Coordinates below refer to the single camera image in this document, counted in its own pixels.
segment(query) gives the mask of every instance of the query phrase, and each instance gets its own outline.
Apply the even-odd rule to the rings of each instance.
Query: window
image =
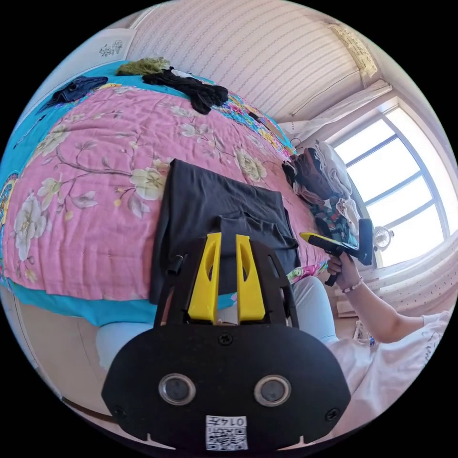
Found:
[[[458,198],[436,149],[399,106],[333,144],[354,200],[374,226],[395,236],[378,267],[421,256],[458,229]]]

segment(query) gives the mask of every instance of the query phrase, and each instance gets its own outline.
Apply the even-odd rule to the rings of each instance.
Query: window glass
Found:
[[[425,179],[419,177],[384,199],[368,205],[367,211],[374,226],[384,226],[416,210],[431,199]]]
[[[386,122],[381,119],[371,124],[369,127],[366,127],[366,129],[361,132],[358,132],[334,149],[342,160],[348,164],[356,157],[374,146],[377,146],[392,135],[394,135],[394,132],[388,127]]]
[[[347,168],[364,202],[411,177],[420,168],[398,138]]]
[[[421,256],[444,241],[435,205],[391,230],[395,235],[380,253],[385,267]]]
[[[436,184],[447,215],[450,233],[453,234],[458,229],[458,198],[437,150],[418,124],[401,108],[393,110],[386,117],[403,133],[425,163]]]

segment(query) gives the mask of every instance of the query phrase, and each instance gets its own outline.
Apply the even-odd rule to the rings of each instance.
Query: sticker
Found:
[[[248,450],[245,416],[206,416],[207,450]]]

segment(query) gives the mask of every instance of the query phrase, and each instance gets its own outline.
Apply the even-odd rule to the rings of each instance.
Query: beaded bracelet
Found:
[[[347,294],[348,292],[355,290],[358,286],[361,286],[363,284],[363,280],[364,279],[362,277],[359,277],[359,282],[356,285],[350,286],[349,288],[345,288],[344,290],[342,290],[342,292],[344,294]]]

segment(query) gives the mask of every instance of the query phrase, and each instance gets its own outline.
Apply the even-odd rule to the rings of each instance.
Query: bed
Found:
[[[174,158],[281,192],[302,266],[291,278],[318,274],[327,256],[297,236],[316,226],[285,180],[291,144],[276,123],[233,93],[199,114],[179,91],[116,76],[122,63],[84,72],[108,82],[71,104],[39,104],[11,136],[0,167],[3,285],[94,326],[151,323],[151,253]],[[220,296],[218,307],[235,301]]]

